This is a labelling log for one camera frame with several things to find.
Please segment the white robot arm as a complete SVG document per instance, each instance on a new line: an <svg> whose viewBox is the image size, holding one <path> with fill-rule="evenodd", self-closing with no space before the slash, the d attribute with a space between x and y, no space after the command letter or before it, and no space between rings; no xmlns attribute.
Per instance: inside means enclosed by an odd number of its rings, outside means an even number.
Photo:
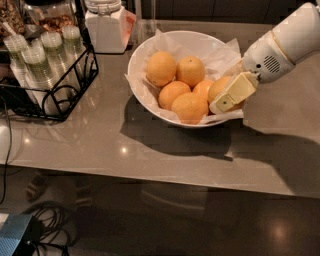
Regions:
<svg viewBox="0 0 320 256"><path fill-rule="evenodd" d="M210 111L227 112L254 94L259 84L278 80L319 50L319 5L305 3L247 49L240 72L210 100Z"/></svg>

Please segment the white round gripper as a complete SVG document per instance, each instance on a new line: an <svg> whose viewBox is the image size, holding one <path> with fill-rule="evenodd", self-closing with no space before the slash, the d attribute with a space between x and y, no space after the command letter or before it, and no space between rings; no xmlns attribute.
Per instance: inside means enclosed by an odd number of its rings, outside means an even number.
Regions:
<svg viewBox="0 0 320 256"><path fill-rule="evenodd" d="M256 92L258 80L260 83L274 82L292 71L295 64L282 50L274 33L268 31L247 49L242 60L227 60L223 67L223 75L231 76L231 79L209 104L214 114L228 112L233 106L245 101ZM252 72L258 80L252 73L242 72L243 68Z"/></svg>

